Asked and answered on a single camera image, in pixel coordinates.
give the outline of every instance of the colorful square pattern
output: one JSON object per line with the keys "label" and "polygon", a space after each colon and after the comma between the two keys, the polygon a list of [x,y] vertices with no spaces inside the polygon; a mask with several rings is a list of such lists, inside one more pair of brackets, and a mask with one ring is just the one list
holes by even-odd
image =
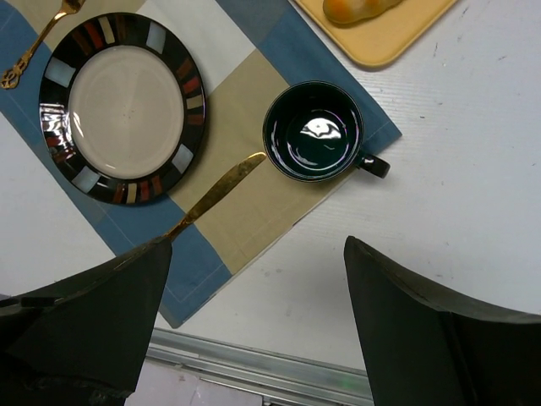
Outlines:
{"label": "colorful square pattern", "polygon": [[[0,0],[0,70],[30,46],[58,4]],[[82,194],[52,163],[40,131],[38,92],[51,50],[76,25],[112,11],[146,15],[178,36],[199,65],[209,95],[209,129],[201,153],[177,188],[147,206],[113,206]],[[378,153],[400,136],[287,0],[87,1],[47,37],[19,87],[0,92],[0,109],[119,255],[167,231],[227,169],[262,151],[267,108],[289,85],[305,80],[329,81],[352,95],[365,119],[366,151]],[[167,322],[180,326],[342,180],[301,184],[264,162],[175,242],[160,309]]]}

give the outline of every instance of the table surface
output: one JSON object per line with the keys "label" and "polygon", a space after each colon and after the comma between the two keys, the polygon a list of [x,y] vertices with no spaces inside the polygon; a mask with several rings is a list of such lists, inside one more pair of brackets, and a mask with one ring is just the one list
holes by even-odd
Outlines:
{"label": "table surface", "polygon": [[[381,155],[391,173],[355,173],[179,330],[364,368],[348,235],[449,288],[541,313],[538,2],[459,1],[378,72],[321,37],[402,130]],[[112,258],[4,117],[0,133],[0,292]]]}

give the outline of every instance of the gold fork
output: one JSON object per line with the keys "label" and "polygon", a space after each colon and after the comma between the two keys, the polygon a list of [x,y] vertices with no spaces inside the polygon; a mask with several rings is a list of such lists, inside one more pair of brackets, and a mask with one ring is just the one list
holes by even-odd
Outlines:
{"label": "gold fork", "polygon": [[62,17],[78,13],[83,7],[83,4],[85,4],[85,0],[62,0],[62,6],[60,6],[60,9],[55,16],[52,17],[51,21],[47,23],[30,49],[25,52],[25,54],[11,69],[8,69],[3,73],[2,79],[0,80],[0,86],[2,86],[3,89],[14,89],[17,87],[20,76],[28,67],[28,63],[34,56],[34,52],[36,52],[37,47],[43,42],[46,35],[52,30],[52,27],[54,27]]}

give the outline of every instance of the fork handle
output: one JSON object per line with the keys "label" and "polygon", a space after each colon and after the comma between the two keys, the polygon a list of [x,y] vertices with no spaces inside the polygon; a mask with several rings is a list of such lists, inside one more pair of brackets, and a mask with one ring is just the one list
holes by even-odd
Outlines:
{"label": "fork handle", "polygon": [[43,31],[38,35],[37,39],[34,41],[32,46],[23,54],[22,57],[17,61],[17,63],[11,68],[6,70],[2,79],[0,80],[0,86],[3,89],[14,89],[19,84],[20,76],[28,68],[28,63],[34,56],[37,47],[43,42],[46,35],[52,30],[52,27],[63,17],[66,13],[59,11],[52,19],[47,23]]}

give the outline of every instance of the cup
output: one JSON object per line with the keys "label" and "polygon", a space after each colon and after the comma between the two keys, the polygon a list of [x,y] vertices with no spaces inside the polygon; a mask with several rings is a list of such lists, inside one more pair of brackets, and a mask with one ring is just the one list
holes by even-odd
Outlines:
{"label": "cup", "polygon": [[263,123],[267,156],[288,177],[319,182],[352,165],[384,178],[391,166],[362,151],[363,116],[331,83],[310,81],[282,92]]}

